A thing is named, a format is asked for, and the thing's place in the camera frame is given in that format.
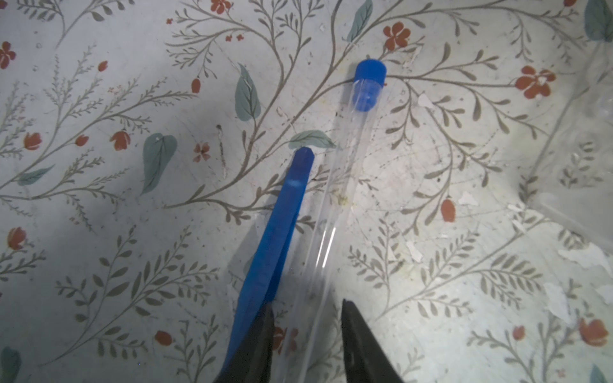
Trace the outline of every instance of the test tube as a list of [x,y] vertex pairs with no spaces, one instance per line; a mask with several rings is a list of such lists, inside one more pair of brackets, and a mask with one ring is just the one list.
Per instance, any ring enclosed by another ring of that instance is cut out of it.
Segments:
[[281,280],[298,281],[287,323],[288,333],[292,329],[299,330],[293,339],[298,349],[284,347],[273,363],[271,382],[305,381],[330,290],[331,258],[340,253],[338,238],[345,229],[351,209],[385,77],[386,68],[381,61],[368,59],[359,63],[348,105],[341,108],[338,116],[339,129],[333,137],[336,148],[324,159],[330,173],[308,251],[293,256],[288,275]]

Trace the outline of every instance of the blue plastic tweezers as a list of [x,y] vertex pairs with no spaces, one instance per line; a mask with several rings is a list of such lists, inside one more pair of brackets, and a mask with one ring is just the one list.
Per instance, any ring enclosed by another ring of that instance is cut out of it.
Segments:
[[224,369],[249,332],[261,308],[275,299],[313,160],[313,151],[309,148],[298,149],[294,154],[292,164],[285,176],[285,182],[238,296],[238,306]]

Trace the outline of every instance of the table surface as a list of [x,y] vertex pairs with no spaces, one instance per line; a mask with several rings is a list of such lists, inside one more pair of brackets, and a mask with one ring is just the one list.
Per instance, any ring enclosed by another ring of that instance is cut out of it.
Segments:
[[[212,382],[288,143],[321,158],[366,57],[388,77],[333,308],[408,382],[613,380],[610,260],[523,203],[587,5],[0,0],[0,381]],[[339,340],[337,315],[309,381],[345,381]]]

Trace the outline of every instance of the clear plastic packaging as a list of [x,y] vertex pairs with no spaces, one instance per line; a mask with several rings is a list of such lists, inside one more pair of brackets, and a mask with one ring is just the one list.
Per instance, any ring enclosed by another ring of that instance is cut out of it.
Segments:
[[329,295],[330,270],[334,267],[332,259],[339,251],[339,238],[344,231],[362,171],[381,89],[381,83],[374,80],[356,81],[348,105],[343,105],[338,112],[337,127],[331,137],[336,148],[324,158],[324,165],[330,172],[308,251],[298,251],[291,260],[288,259],[290,264],[281,280],[281,283],[287,279],[295,282],[291,291],[287,291],[286,285],[286,291],[280,291],[280,294],[293,297],[286,322],[286,343],[292,337],[296,348],[284,347],[281,355],[275,357],[271,382],[305,381]]
[[579,74],[524,193],[529,204],[613,252],[613,50],[600,42]]

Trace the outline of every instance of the floral tablecloth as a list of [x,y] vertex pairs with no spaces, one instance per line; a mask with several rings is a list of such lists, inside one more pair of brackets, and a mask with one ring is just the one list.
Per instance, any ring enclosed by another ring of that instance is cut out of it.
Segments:
[[[367,57],[388,76],[333,307],[408,382],[613,381],[610,260],[524,204],[612,23],[605,0],[0,0],[0,382],[212,382],[289,146],[333,146]],[[339,315],[308,381],[345,380]]]

